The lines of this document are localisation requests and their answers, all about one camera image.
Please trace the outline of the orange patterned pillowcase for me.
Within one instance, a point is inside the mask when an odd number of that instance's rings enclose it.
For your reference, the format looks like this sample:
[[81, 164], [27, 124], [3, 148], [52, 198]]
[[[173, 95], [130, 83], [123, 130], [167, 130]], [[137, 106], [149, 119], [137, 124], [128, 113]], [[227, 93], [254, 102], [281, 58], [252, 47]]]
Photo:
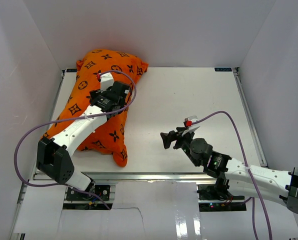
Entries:
[[[147, 71], [148, 64], [130, 53], [108, 49], [95, 49], [88, 52], [82, 60], [76, 63], [76, 83], [68, 101], [44, 137], [50, 139], [70, 125], [69, 118], [79, 117], [90, 104], [90, 91], [100, 88], [97, 76], [112, 70], [115, 81], [128, 85], [137, 83]], [[128, 162], [127, 147], [125, 145], [125, 124], [128, 111], [110, 118], [84, 140], [79, 151], [95, 150], [102, 154], [111, 154], [119, 167], [125, 167]]]

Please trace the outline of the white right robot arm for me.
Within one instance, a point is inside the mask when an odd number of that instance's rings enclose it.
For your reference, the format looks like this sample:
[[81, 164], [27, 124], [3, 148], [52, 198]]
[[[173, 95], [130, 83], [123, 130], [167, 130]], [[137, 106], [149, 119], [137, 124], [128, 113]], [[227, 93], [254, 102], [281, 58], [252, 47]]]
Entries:
[[298, 167], [287, 171], [247, 165], [214, 151], [204, 138], [194, 135], [185, 127], [160, 133], [165, 149], [181, 149], [195, 167], [216, 180], [214, 192], [218, 198], [225, 200], [232, 195], [264, 199], [298, 215]]

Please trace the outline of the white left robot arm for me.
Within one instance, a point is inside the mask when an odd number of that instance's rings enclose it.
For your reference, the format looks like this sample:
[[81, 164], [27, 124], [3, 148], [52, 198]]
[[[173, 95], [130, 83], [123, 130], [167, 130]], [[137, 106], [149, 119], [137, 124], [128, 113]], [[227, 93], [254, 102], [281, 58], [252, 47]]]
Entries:
[[36, 167], [60, 185], [76, 188], [83, 199], [94, 196], [92, 179], [75, 169], [72, 155], [78, 146], [98, 127], [121, 112], [131, 88], [128, 84], [113, 81], [106, 90], [90, 92], [90, 105], [62, 132], [38, 142]]

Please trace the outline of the aluminium table frame rail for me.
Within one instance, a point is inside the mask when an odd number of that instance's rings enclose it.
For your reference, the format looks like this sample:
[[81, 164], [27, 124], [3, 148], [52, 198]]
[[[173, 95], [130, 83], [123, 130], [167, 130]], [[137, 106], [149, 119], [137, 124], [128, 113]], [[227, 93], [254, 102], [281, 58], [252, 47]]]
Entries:
[[161, 132], [185, 117], [216, 112], [196, 134], [217, 150], [249, 164], [265, 162], [236, 68], [151, 67], [137, 84], [128, 112], [124, 168], [107, 155], [77, 152], [76, 167], [100, 184], [111, 184], [135, 203], [113, 210], [62, 210], [63, 187], [30, 187], [13, 230], [19, 240], [203, 239], [252, 240], [252, 209], [203, 213], [194, 184], [212, 179], [180, 150], [164, 150]]

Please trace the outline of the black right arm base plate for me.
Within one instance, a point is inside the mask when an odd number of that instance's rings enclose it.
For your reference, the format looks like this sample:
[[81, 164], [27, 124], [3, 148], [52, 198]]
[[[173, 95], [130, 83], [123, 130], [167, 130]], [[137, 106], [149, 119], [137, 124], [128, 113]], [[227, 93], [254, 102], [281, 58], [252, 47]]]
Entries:
[[197, 194], [199, 200], [205, 201], [221, 201], [224, 203], [228, 203], [229, 201], [243, 201], [245, 199], [244, 196], [233, 196], [228, 191], [217, 191], [215, 190], [214, 184], [198, 184], [197, 185]]

